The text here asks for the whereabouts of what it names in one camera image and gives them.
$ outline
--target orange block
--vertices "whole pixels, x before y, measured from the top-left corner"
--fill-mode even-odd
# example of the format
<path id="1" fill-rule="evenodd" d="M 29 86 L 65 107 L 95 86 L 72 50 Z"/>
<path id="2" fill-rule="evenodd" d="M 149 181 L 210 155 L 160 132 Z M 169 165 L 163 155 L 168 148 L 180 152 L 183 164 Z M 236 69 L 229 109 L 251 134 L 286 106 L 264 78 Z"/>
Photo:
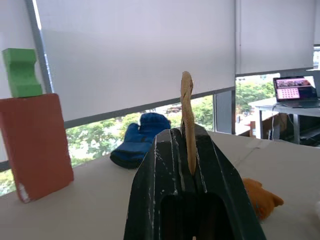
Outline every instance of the orange block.
<path id="1" fill-rule="evenodd" d="M 0 99 L 0 128 L 21 201 L 37 200 L 74 180 L 57 94 Z"/>

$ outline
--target blue glove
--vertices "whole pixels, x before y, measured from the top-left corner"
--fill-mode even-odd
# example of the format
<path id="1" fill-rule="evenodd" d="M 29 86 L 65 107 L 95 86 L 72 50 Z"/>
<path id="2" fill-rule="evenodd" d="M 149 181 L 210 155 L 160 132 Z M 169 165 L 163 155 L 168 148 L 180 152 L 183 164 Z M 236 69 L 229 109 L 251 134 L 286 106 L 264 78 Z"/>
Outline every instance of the blue glove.
<path id="1" fill-rule="evenodd" d="M 131 123 L 125 132 L 124 142 L 111 152 L 110 159 L 115 164 L 126 169 L 139 167 L 155 136 L 171 128 L 165 116 L 154 112 L 144 113 L 140 124 Z"/>

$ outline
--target wooden stick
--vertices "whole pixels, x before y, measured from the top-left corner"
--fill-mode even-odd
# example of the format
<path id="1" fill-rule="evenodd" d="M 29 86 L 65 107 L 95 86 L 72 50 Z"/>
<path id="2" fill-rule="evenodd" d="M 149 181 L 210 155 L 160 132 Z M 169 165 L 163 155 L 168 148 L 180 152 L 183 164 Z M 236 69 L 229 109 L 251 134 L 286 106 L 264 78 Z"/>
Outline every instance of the wooden stick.
<path id="1" fill-rule="evenodd" d="M 187 160 L 191 175 L 193 176 L 196 171 L 197 148 L 195 136 L 195 117 L 191 107 L 191 94 L 194 84 L 189 72 L 182 73 L 181 80 L 181 106 L 182 106 L 182 119 L 181 130 L 185 128 L 185 140 L 187 150 Z"/>

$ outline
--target table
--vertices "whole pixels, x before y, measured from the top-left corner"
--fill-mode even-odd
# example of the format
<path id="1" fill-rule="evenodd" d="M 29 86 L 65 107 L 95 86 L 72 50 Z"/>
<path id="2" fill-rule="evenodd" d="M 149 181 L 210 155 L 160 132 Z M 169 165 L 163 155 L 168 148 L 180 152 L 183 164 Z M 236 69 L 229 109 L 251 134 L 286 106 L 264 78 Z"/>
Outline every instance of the table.
<path id="1" fill-rule="evenodd" d="M 263 223 L 270 240 L 319 240 L 320 149 L 243 136 L 210 133 L 242 177 L 256 179 L 284 199 Z M 31 203 L 15 192 L 0 197 L 4 240 L 121 240 L 135 170 L 109 157 L 74 169 L 64 189 Z"/>
<path id="2" fill-rule="evenodd" d="M 320 108 L 291 108 L 283 105 L 276 105 L 276 98 L 268 98 L 260 101 L 250 102 L 249 105 L 255 108 L 255 136 L 263 138 L 262 111 L 274 111 L 282 114 L 293 115 L 294 143 L 300 144 L 300 119 L 299 115 L 320 118 Z"/>

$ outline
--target orange stuffed toy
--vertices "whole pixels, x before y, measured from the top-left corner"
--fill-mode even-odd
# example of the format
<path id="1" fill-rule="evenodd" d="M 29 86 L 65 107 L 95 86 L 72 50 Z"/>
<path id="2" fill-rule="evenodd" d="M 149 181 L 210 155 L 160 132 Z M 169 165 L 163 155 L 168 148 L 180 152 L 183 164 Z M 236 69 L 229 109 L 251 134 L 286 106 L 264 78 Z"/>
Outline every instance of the orange stuffed toy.
<path id="1" fill-rule="evenodd" d="M 273 193 L 262 188 L 262 184 L 250 178 L 242 179 L 256 216 L 264 220 L 272 213 L 275 207 L 284 204 L 284 201 Z"/>

